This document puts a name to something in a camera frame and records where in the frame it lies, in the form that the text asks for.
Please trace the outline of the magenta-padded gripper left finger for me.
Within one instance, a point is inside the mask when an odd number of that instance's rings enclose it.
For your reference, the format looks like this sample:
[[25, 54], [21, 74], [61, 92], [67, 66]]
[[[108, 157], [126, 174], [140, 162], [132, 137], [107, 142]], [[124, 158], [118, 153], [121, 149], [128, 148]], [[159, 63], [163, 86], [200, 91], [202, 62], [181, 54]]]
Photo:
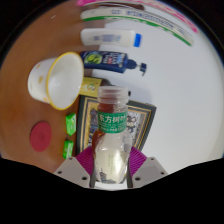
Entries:
[[87, 147], [76, 157], [68, 157], [55, 175], [84, 188], [94, 188], [96, 182], [92, 148]]

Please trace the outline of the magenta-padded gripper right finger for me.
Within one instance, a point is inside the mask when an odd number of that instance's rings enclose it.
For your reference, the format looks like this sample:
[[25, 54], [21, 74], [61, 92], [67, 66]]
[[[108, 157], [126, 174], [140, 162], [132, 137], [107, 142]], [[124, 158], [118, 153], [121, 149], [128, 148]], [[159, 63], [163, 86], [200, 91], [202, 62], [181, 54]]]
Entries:
[[143, 187], [167, 175], [155, 157], [146, 157], [140, 150], [131, 149], [127, 170], [129, 189]]

